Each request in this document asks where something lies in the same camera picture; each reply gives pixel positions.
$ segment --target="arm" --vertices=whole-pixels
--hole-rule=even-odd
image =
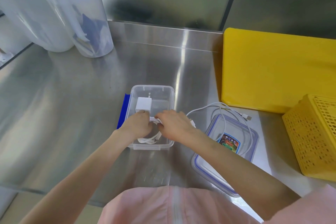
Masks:
[[[120,153],[152,129],[149,113],[129,117],[94,153],[57,184],[20,224],[73,224]]]
[[[276,212],[300,198],[273,176],[195,129],[184,113],[164,111],[157,117],[163,124],[159,125],[163,136],[199,154],[263,220],[269,220]]]

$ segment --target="pink shirt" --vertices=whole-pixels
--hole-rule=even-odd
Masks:
[[[194,188],[164,186],[126,190],[103,209],[98,224],[225,223],[257,224],[222,195]],[[327,185],[277,212],[264,224],[335,224],[336,190]]]

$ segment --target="clear plastic jug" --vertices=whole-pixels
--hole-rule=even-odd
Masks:
[[[47,0],[79,52],[96,58],[113,49],[102,0]]]
[[[0,9],[33,43],[48,51],[73,47],[66,30],[46,0],[0,0]]]

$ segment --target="hand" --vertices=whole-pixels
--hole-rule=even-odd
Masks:
[[[149,122],[149,112],[142,110],[128,117],[118,130],[130,134],[131,141],[129,143],[132,143],[134,140],[148,135],[152,131],[152,126],[153,124]]]
[[[190,120],[183,112],[164,110],[159,112],[155,118],[162,122],[157,127],[164,137],[183,144],[186,144],[184,139],[188,137],[187,135],[199,131],[191,125]]]

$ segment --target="person's left hand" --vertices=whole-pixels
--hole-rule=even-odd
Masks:
[[[153,124],[149,122],[149,112],[142,110],[128,117],[118,130],[130,134],[134,141],[148,135],[152,131],[152,126]]]

